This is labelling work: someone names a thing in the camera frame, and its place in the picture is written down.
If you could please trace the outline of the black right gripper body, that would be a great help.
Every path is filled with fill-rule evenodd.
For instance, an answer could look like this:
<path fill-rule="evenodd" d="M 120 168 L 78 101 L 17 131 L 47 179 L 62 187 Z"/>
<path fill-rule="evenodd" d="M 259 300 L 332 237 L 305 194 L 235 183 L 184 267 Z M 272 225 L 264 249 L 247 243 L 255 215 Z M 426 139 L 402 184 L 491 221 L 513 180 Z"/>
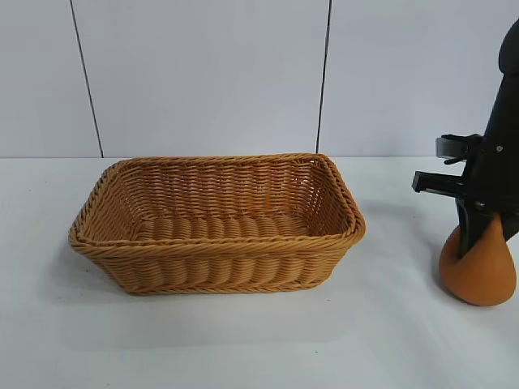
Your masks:
<path fill-rule="evenodd" d="M 417 171 L 412 188 L 485 203 L 496 213 L 518 212 L 518 76 L 503 77 L 482 135 L 442 135 L 436 155 L 465 164 L 460 176 Z"/>

